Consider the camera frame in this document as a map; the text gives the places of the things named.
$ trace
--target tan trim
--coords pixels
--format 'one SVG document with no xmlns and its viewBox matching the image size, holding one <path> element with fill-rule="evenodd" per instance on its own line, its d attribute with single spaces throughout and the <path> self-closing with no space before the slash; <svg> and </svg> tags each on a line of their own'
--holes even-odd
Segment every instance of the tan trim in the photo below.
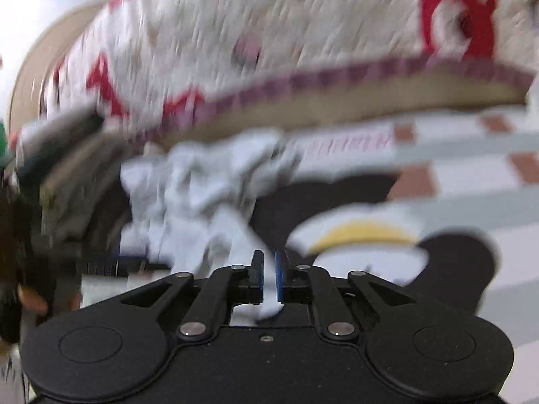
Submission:
<svg viewBox="0 0 539 404">
<path fill-rule="evenodd" d="M 412 76 L 393 77 L 378 83 L 333 87 L 245 108 L 238 107 L 185 132 L 169 133 L 159 142 L 169 149 L 182 140 L 214 141 L 248 128 L 317 128 L 440 107 L 465 110 L 501 104 L 525 104 L 525 99 L 523 89 L 437 69 Z"/>
</svg>

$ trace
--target white cloth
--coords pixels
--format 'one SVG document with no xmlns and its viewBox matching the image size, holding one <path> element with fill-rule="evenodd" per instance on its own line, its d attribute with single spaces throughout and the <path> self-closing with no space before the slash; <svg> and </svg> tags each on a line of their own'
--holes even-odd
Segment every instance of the white cloth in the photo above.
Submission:
<svg viewBox="0 0 539 404">
<path fill-rule="evenodd" d="M 256 197 L 289 179 L 297 165 L 296 152 L 284 148 L 281 131 L 255 129 L 211 146 L 180 143 L 167 156 L 124 163 L 121 180 L 133 222 L 122 230 L 121 252 L 171 260 L 172 272 L 203 278 L 222 266 L 248 266 L 262 250 L 267 302 L 235 309 L 234 323 L 252 325 L 275 314 L 280 305 L 270 253 L 247 222 Z"/>
<path fill-rule="evenodd" d="M 443 54 L 462 55 L 470 44 L 457 31 L 464 8 L 436 1 L 442 8 L 433 14 L 435 46 Z M 484 2 L 466 7 L 472 19 L 486 16 Z M 165 110 L 190 111 L 193 102 L 212 101 L 269 77 L 388 54 L 416 56 L 425 45 L 423 3 L 113 0 L 51 75 L 47 112 L 90 101 L 123 127 L 140 130 L 158 125 Z M 492 57 L 533 67 L 528 0 L 496 0 L 492 23 Z M 474 30 L 474 24 L 471 35 L 480 39 L 483 32 Z"/>
</svg>

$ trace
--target green object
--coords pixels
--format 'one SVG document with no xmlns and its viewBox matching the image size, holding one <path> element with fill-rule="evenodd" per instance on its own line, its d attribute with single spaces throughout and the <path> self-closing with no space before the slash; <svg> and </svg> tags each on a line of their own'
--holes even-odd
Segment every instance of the green object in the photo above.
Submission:
<svg viewBox="0 0 539 404">
<path fill-rule="evenodd" d="M 0 122 L 0 158 L 7 153 L 7 137 L 5 135 L 4 123 Z"/>
</svg>

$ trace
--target metal screw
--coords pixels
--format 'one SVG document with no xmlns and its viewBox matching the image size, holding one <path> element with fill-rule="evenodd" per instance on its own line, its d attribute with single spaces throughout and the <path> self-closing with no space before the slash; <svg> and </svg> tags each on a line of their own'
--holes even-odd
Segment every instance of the metal screw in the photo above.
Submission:
<svg viewBox="0 0 539 404">
<path fill-rule="evenodd" d="M 328 326 L 328 331 L 334 336 L 349 336 L 356 330 L 356 327 L 348 322 L 333 322 Z"/>
<path fill-rule="evenodd" d="M 200 322 L 187 322 L 180 326 L 180 333 L 184 336 L 200 336 L 206 331 L 206 325 Z"/>
</svg>

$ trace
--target plush toy ear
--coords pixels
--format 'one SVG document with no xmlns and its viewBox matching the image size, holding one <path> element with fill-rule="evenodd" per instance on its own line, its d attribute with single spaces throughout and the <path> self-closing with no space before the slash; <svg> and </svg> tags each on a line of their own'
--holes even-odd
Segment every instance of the plush toy ear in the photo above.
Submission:
<svg viewBox="0 0 539 404">
<path fill-rule="evenodd" d="M 475 313 L 496 269 L 494 254 L 485 243 L 469 233 L 445 232 L 417 247 L 427 251 L 429 262 L 406 288 Z"/>
<path fill-rule="evenodd" d="M 257 199 L 250 225 L 273 251 L 283 249 L 301 223 L 351 203 L 380 203 L 398 174 L 361 174 L 336 182 L 296 182 Z"/>
</svg>

